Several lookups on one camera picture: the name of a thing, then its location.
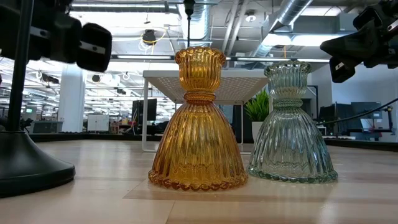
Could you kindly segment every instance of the vase rim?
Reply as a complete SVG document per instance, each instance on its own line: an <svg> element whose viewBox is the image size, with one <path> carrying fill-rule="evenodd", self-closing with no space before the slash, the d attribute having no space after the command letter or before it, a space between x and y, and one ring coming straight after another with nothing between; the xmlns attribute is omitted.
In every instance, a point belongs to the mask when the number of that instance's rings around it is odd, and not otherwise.
<svg viewBox="0 0 398 224"><path fill-rule="evenodd" d="M226 61L226 56L223 52L218 49L211 49L209 47L189 47L187 49L182 49L175 54L175 62L180 64L182 59L188 55L195 55L195 54L203 54L204 52L208 52L212 54L214 57L218 57L218 61L220 64L224 64Z"/></svg>
<svg viewBox="0 0 398 224"><path fill-rule="evenodd" d="M303 73L310 73L311 72L311 64L307 62L299 62L299 61L286 61L286 62L277 62L273 63L272 65L266 67L264 69L264 75L268 77L270 73L274 73L275 70L278 70L280 68L284 67L300 67L302 68Z"/></svg>

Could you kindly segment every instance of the computer monitor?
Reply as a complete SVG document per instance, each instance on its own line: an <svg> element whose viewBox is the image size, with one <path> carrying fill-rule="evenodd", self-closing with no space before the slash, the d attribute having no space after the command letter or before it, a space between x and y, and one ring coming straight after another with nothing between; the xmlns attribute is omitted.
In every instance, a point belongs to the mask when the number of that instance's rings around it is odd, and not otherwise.
<svg viewBox="0 0 398 224"><path fill-rule="evenodd" d="M353 110L356 115L366 113L381 106L380 102L352 102ZM382 119L381 111L360 117L361 119Z"/></svg>
<svg viewBox="0 0 398 224"><path fill-rule="evenodd" d="M319 120L323 121L334 121L336 119L335 105L322 106L319 111Z"/></svg>
<svg viewBox="0 0 398 224"><path fill-rule="evenodd" d="M148 100L148 121L156 121L156 107L157 107L157 99ZM142 124L143 113L144 113L144 101L143 100L135 100L132 102L132 115L134 114L138 117L138 123Z"/></svg>
<svg viewBox="0 0 398 224"><path fill-rule="evenodd" d="M338 119L350 118L355 115L356 113L352 105L343 104L343 103L336 104L336 116L338 117ZM338 127L337 131L340 134L348 134L350 130L354 129L361 130L363 128L360 119L351 119L347 121L342 121L336 123L335 125L337 125Z"/></svg>

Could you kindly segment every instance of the potted plant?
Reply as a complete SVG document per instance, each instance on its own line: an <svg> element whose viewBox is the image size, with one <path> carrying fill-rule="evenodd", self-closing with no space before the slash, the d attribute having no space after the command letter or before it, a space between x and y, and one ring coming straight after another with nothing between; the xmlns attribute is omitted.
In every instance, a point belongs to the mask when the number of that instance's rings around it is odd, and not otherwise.
<svg viewBox="0 0 398 224"><path fill-rule="evenodd" d="M246 103L246 113L252 121L251 131L253 140L256 141L261 125L269 114L269 100L265 90L260 91L255 99Z"/></svg>

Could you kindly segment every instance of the black stand base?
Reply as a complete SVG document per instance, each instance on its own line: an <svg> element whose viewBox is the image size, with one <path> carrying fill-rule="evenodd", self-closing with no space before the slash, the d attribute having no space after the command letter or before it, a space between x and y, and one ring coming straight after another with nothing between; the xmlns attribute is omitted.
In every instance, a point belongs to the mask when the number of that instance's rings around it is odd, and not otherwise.
<svg viewBox="0 0 398 224"><path fill-rule="evenodd" d="M41 151L23 132L0 132L0 198L72 181L75 166Z"/></svg>

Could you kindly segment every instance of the table surface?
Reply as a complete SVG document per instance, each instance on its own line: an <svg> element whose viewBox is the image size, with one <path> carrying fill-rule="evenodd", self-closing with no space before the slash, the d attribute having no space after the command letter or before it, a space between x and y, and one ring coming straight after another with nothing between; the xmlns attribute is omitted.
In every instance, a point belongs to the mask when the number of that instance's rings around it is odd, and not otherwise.
<svg viewBox="0 0 398 224"><path fill-rule="evenodd" d="M178 71L146 70L144 78L174 103L183 103L185 90L181 87ZM250 100L268 83L263 71L223 70L221 84L215 91L215 104L241 105Z"/></svg>
<svg viewBox="0 0 398 224"><path fill-rule="evenodd" d="M148 142L155 149L157 142ZM398 153L329 147L339 181L293 184L250 177L241 188L182 192L148 183L154 153L134 141L43 142L76 165L61 187L0 199L0 223L398 223ZM250 151L252 144L240 146ZM249 156L243 156L245 165Z"/></svg>

